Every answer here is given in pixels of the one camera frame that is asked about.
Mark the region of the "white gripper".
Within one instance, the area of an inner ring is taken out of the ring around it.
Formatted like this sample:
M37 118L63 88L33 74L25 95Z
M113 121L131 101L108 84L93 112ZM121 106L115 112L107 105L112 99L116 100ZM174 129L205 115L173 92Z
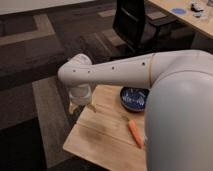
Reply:
M73 114L78 105L87 105L93 112L97 112L95 105L91 104L92 91L89 84L79 85L77 87L69 88L69 113Z

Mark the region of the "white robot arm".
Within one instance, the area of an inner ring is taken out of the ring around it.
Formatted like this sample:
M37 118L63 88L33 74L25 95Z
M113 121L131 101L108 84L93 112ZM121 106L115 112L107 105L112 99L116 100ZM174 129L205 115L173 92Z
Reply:
M213 54L178 50L100 64L77 54L58 78L76 105L91 101L92 84L147 89L148 171L213 171Z

